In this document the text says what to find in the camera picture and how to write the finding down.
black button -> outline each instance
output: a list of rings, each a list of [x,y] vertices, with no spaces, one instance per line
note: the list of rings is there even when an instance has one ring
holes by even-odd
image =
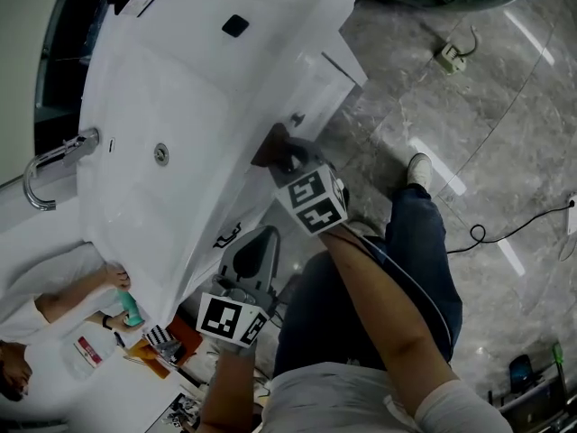
[[[246,19],[238,14],[233,14],[231,18],[224,23],[223,31],[236,38],[243,33],[248,26],[249,22]]]

person's hand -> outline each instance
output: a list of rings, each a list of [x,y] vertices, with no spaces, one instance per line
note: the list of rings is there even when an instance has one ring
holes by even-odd
[[[136,326],[129,326],[124,322],[124,320],[128,317],[128,311],[120,313],[117,316],[112,316],[106,321],[106,324],[111,327],[113,330],[118,330],[119,332],[124,332],[126,334],[130,334],[132,332],[136,332],[139,328],[144,326],[144,323],[141,322]]]
[[[118,290],[128,291],[130,289],[130,278],[124,268],[107,264],[102,267],[105,285],[111,285]]]

chrome faucet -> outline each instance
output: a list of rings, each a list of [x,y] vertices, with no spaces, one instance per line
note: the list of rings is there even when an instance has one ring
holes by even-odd
[[[24,170],[24,174],[22,177],[24,195],[28,199],[28,202],[30,202],[34,208],[38,208],[43,212],[56,210],[56,200],[42,200],[40,198],[37,198],[36,195],[32,192],[30,180],[32,178],[33,173],[35,173],[36,168],[41,163],[51,161],[52,159],[54,159],[55,157],[59,157],[60,155],[64,156],[62,159],[62,163],[64,164],[64,166],[69,167],[73,163],[79,161],[84,156],[94,152],[94,150],[98,146],[98,142],[99,137],[97,129],[90,128],[82,132],[78,136],[75,136],[71,140],[64,142],[60,147],[45,152],[44,154],[37,155],[30,162],[28,162],[28,165],[26,165],[26,169]]]

black strap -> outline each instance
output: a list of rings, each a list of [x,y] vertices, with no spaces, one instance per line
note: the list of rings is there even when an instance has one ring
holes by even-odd
[[[105,316],[102,318],[102,327],[107,328],[108,330],[112,330],[112,328],[106,324],[109,318],[111,318],[111,316],[105,314]]]

overflow drain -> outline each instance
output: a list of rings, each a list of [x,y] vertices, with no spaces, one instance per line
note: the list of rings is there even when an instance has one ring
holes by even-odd
[[[169,164],[169,148],[167,148],[163,143],[158,143],[154,148],[154,160],[161,167]]]

